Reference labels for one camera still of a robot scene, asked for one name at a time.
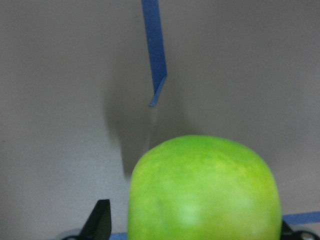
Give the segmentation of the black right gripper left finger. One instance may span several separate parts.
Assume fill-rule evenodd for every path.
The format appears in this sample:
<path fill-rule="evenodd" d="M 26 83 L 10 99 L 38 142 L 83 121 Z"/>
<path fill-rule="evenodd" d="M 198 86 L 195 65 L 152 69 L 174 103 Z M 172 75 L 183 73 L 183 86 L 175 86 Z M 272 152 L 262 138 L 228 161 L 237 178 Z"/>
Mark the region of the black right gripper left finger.
<path fill-rule="evenodd" d="M 111 233 L 112 218 L 110 200 L 98 200 L 77 239 L 109 240 Z"/>

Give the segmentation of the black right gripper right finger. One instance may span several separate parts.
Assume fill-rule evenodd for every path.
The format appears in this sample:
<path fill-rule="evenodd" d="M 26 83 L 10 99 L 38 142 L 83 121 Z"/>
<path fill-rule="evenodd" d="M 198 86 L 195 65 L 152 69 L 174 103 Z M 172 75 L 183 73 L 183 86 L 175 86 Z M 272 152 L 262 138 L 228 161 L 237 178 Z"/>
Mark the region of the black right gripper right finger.
<path fill-rule="evenodd" d="M 299 235 L 296 234 L 284 220 L 282 220 L 280 240 L 299 240 L 299 239 L 300 239 Z"/>

